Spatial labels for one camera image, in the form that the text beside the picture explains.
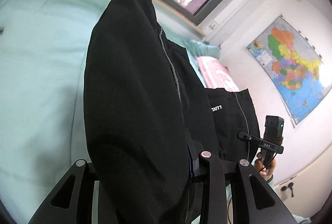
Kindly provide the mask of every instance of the pink pillow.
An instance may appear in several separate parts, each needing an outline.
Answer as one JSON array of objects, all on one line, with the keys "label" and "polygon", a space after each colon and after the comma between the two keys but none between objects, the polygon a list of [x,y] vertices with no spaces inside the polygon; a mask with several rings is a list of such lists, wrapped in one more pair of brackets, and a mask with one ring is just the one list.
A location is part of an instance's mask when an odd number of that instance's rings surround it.
[{"label": "pink pillow", "polygon": [[233,82],[218,59],[211,56],[199,56],[196,58],[200,73],[208,88],[225,88],[228,92],[239,92],[239,88]]}]

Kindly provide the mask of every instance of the gray zipper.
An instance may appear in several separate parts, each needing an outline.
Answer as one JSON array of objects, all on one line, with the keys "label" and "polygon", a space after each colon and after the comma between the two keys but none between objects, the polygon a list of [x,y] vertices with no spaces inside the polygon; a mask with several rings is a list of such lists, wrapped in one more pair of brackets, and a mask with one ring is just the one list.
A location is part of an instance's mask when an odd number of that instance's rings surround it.
[{"label": "gray zipper", "polygon": [[161,46],[163,47],[163,50],[164,50],[164,52],[165,52],[165,54],[166,54],[166,57],[167,57],[167,59],[168,59],[168,62],[169,62],[169,64],[170,64],[170,66],[171,66],[171,70],[172,70],[173,78],[174,78],[174,81],[175,81],[176,89],[177,89],[177,91],[178,91],[179,99],[180,99],[180,101],[181,101],[180,87],[179,87],[178,77],[176,76],[175,68],[174,68],[172,62],[171,62],[171,60],[169,59],[169,57],[168,57],[168,55],[167,55],[167,53],[166,53],[166,51],[165,51],[164,42],[163,42],[163,40],[162,40],[162,38],[161,38],[161,35],[162,35],[162,33],[163,33],[163,28],[162,28],[162,27],[160,27],[160,28],[161,28],[161,29],[160,29],[160,34],[159,34],[159,40],[160,40],[160,42],[161,42]]}]

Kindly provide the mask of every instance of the hand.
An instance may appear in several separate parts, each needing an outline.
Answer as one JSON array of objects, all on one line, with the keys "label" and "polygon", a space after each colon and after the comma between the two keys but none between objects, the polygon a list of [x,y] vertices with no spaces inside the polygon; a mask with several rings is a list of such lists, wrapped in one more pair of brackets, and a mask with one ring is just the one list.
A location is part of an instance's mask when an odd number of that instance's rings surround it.
[{"label": "hand", "polygon": [[[264,165],[263,165],[263,163],[262,163],[262,153],[259,152],[259,153],[257,154],[257,157],[258,157],[258,159],[255,160],[254,168],[256,169],[256,171],[260,171],[260,170],[264,167]],[[276,166],[277,166],[276,159],[273,159],[273,160],[271,161],[270,166],[271,166],[271,167],[269,168],[267,174],[266,174],[266,169],[265,169],[265,168],[262,169],[262,170],[259,172],[259,174],[260,174],[261,176],[265,176],[264,179],[265,179],[266,181],[268,181],[268,180],[272,177],[272,174],[273,174],[274,170],[276,169]]]}]

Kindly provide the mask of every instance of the black mount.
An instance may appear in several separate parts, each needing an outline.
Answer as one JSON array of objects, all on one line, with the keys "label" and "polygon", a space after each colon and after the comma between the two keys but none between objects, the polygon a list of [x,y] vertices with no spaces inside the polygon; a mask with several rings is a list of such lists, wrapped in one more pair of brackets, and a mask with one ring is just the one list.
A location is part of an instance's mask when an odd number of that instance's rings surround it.
[{"label": "black mount", "polygon": [[282,154],[283,153],[283,146],[271,143],[267,140],[257,138],[255,136],[249,135],[243,131],[239,132],[238,137],[243,140],[247,140],[249,142],[257,143],[259,148],[265,149],[271,153]]},{"label": "black mount", "polygon": [[[207,151],[198,155],[195,149],[189,152],[192,159],[198,159],[195,174],[194,169],[190,171],[191,180],[204,183],[200,224],[227,223],[225,180],[231,184],[234,224],[296,223],[277,194],[247,160],[234,163]],[[46,197],[29,224],[90,224],[96,180],[93,165],[78,160]]]}]

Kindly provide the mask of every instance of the mint green pillow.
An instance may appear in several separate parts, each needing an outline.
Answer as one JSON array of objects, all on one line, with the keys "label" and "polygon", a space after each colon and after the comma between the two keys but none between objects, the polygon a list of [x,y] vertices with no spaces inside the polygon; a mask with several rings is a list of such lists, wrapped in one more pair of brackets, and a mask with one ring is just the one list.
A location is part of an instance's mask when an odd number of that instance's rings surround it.
[{"label": "mint green pillow", "polygon": [[168,29],[167,27],[163,27],[163,29],[165,31],[166,37],[169,40],[175,42],[183,48],[186,48],[186,50],[190,52],[194,57],[208,55],[219,59],[220,47],[208,45],[202,41],[182,37],[174,33],[172,30]]}]

